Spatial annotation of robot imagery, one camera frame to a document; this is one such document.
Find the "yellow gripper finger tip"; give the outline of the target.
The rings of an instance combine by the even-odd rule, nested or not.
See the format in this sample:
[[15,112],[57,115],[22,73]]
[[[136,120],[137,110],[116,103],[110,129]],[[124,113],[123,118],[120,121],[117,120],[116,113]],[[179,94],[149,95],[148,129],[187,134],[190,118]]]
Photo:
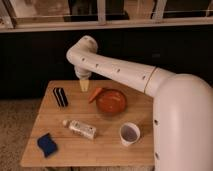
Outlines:
[[80,88],[82,92],[87,92],[89,88],[89,80],[88,79],[80,79]]

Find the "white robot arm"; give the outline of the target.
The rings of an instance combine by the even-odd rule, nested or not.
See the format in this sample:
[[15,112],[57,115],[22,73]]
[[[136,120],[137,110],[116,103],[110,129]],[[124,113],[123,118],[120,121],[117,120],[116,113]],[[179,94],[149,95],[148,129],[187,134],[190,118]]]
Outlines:
[[101,56],[90,36],[67,51],[80,79],[97,73],[153,98],[155,171],[213,171],[213,87],[191,74]]

